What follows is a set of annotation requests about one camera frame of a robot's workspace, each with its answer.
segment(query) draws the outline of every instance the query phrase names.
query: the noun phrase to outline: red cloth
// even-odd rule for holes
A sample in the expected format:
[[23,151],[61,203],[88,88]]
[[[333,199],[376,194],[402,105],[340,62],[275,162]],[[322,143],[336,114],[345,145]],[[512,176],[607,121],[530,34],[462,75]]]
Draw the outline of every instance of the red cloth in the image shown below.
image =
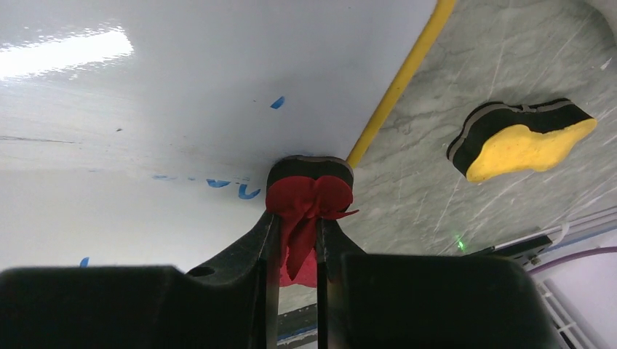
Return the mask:
[[317,220],[337,220],[358,212],[342,212],[353,200],[349,185],[334,176],[317,180],[292,176],[268,189],[266,211],[282,218],[281,287],[317,287]]

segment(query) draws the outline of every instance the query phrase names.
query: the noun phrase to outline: yellow strip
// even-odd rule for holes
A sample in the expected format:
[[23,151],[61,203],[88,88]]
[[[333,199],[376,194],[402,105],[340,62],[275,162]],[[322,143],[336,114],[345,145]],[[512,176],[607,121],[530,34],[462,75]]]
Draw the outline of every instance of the yellow strip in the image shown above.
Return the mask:
[[426,54],[429,53],[435,40],[437,40],[455,4],[456,0],[437,1],[437,5],[435,6],[435,10],[429,22],[426,24],[426,27],[424,27],[424,30],[422,30],[422,34],[420,34],[411,52],[409,52],[409,55],[405,58],[392,84],[390,84],[390,87],[383,95],[373,116],[370,117],[354,149],[351,150],[349,157],[347,157],[347,162],[351,167],[355,167],[360,162],[361,157],[366,153],[368,146],[377,135],[377,132],[379,132],[381,125],[386,121],[386,118],[390,115],[394,105],[397,104],[405,87],[407,87],[409,81],[411,81],[413,74],[418,70],[420,63],[422,63]]

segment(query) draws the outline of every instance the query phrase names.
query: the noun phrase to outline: whiteboard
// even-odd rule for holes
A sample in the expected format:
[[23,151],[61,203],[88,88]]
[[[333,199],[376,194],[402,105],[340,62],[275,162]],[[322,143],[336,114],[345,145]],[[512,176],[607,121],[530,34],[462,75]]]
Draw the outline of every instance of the whiteboard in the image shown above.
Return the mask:
[[[349,155],[435,4],[0,0],[0,269],[71,265],[80,249],[103,264],[211,257],[256,222],[275,161]],[[63,223],[46,227],[60,213],[36,204],[41,192]],[[124,203],[165,195],[224,214],[120,253],[151,229]],[[95,228],[116,219],[114,203],[130,231]],[[199,219],[186,212],[158,216]],[[80,242],[54,238],[67,234]],[[179,236],[226,239],[166,253]]]

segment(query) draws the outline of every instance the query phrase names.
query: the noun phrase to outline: blue mark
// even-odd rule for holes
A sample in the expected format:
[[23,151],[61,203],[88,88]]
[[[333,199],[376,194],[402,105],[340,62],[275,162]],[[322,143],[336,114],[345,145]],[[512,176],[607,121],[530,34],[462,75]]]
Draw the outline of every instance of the blue mark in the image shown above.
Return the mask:
[[281,105],[283,105],[283,103],[285,103],[285,97],[281,96],[278,100],[272,103],[272,105],[270,105],[270,108],[272,109],[281,108]]
[[153,180],[174,180],[177,177],[170,177],[170,176],[166,176],[166,175],[162,175],[162,174],[155,174],[154,176],[152,176]]
[[226,180],[206,180],[206,182],[208,182],[208,185],[213,188],[222,188],[226,185],[229,185],[229,183],[231,183]]
[[247,194],[247,185],[241,184],[240,189],[238,189],[238,197],[244,200],[249,200],[257,196],[261,192],[261,189],[257,189],[253,191],[251,194]]

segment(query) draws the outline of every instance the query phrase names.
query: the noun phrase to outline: purple cable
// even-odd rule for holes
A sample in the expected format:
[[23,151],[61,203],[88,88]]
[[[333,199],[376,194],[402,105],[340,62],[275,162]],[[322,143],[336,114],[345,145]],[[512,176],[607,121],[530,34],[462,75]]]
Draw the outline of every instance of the purple cable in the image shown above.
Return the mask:
[[553,268],[555,265],[563,264],[565,262],[570,262],[571,260],[577,260],[579,258],[595,256],[596,254],[604,254],[604,253],[615,253],[617,252],[617,246],[612,247],[600,247],[599,249],[588,249],[586,251],[576,252],[569,254],[567,256],[557,258],[556,260],[552,260],[545,265],[541,265],[537,268],[529,270],[528,273],[531,275],[540,273],[541,271],[545,271],[546,269]]

